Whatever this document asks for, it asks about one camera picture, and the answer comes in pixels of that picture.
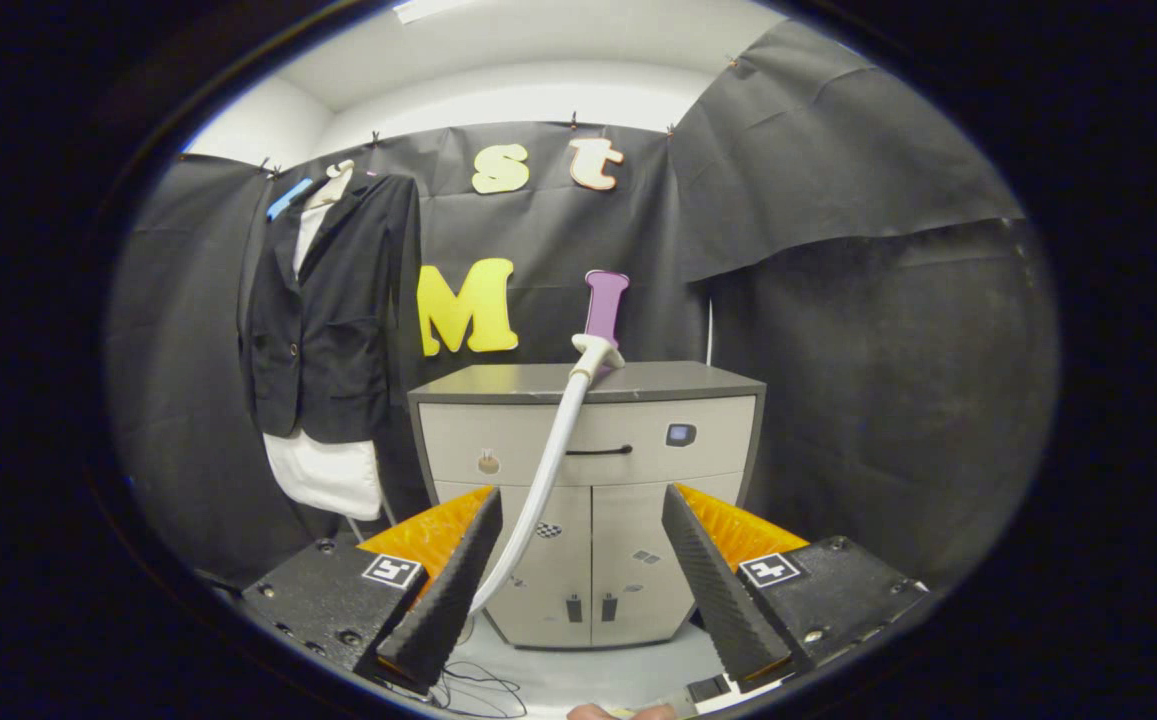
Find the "letter m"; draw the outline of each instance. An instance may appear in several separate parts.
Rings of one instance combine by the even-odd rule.
[[[450,352],[458,352],[463,346],[467,323],[473,323],[472,336],[467,338],[467,347],[473,352],[511,350],[519,345],[506,317],[506,278],[514,269],[510,260],[501,258],[478,260],[467,270],[462,291],[455,296],[435,265],[422,265],[418,273],[418,323],[423,355],[440,352],[440,343],[432,337],[432,325]]]

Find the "purple knife handle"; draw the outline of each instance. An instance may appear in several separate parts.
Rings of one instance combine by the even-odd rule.
[[[605,338],[618,348],[614,338],[614,324],[618,323],[618,301],[622,292],[632,284],[632,279],[622,273],[610,273],[606,270],[592,270],[587,273],[587,287],[591,288],[591,304],[587,307],[587,332]]]

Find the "drawer handle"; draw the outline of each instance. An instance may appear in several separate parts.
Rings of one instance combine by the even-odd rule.
[[[614,450],[566,450],[565,455],[631,455],[632,446],[616,447]]]

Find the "black jacket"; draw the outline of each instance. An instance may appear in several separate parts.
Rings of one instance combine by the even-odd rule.
[[[403,406],[398,357],[422,355],[414,300],[418,190],[412,178],[356,169],[295,279],[304,204],[325,182],[268,228],[241,363],[261,432],[283,438],[302,424],[319,442],[358,442],[373,439],[389,405]],[[415,347],[405,352],[403,338]]]

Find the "ceiling light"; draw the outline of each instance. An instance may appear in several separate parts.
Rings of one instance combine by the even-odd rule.
[[[426,19],[427,15],[435,15],[470,1],[472,0],[408,0],[407,3],[396,5],[391,9],[396,12],[396,17],[400,19],[400,24],[408,24],[414,20]]]

